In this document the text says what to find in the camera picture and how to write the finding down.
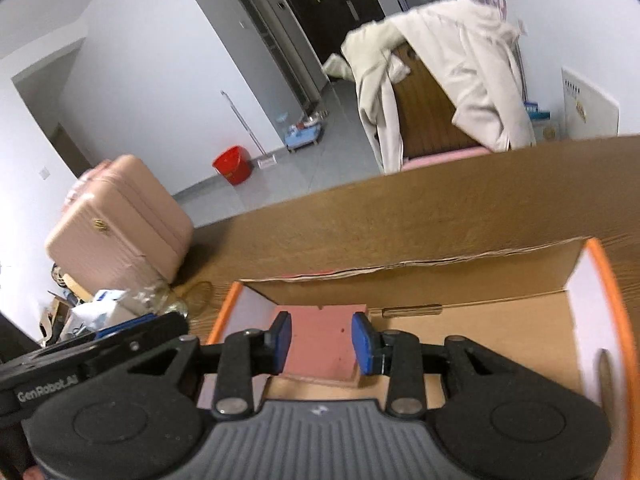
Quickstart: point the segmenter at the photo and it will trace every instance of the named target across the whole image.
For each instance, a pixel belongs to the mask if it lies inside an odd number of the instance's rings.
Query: pink cushion
[[[293,328],[282,375],[317,383],[357,383],[351,318],[366,310],[362,304],[276,307],[274,317],[289,312]]]
[[[434,166],[435,164],[442,164],[443,162],[451,162],[452,160],[459,160],[460,158],[471,158],[472,156],[487,155],[489,153],[492,153],[492,151],[483,146],[477,146],[475,148],[456,150],[455,152],[419,156],[418,158],[412,158],[410,161],[403,164],[402,171],[423,168],[424,166]]]

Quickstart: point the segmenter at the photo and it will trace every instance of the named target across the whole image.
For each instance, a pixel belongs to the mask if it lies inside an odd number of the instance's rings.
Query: suitcase latch
[[[101,233],[105,233],[109,230],[104,220],[100,220],[99,218],[94,218],[94,227],[97,231],[100,231]]]

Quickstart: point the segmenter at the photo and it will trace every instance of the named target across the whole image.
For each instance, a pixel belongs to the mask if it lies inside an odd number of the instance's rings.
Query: gray tile floor
[[[380,174],[358,117],[354,84],[335,82],[322,96],[329,116],[317,146],[283,150],[275,166],[255,168],[239,186],[217,176],[178,193],[196,227]]]

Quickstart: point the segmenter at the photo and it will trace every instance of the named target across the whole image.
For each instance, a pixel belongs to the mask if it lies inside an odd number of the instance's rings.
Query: cardboard
[[[597,478],[626,478],[636,446],[638,361],[603,255],[597,240],[574,239],[436,262],[243,280],[234,285],[212,334],[222,340],[232,326],[266,328],[264,320],[279,304],[363,303],[377,330],[405,330],[431,344],[464,335],[596,403],[606,352],[612,443]],[[387,378],[362,377],[357,388],[341,388],[274,377],[264,397],[373,397],[384,406],[387,384]],[[439,378],[425,376],[425,385],[429,407],[441,406]]]

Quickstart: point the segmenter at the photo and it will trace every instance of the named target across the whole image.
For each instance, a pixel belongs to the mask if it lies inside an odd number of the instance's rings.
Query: gray ridged grip
[[[268,400],[260,413],[218,424],[197,455],[163,480],[471,480],[423,424],[380,412],[375,400]]]

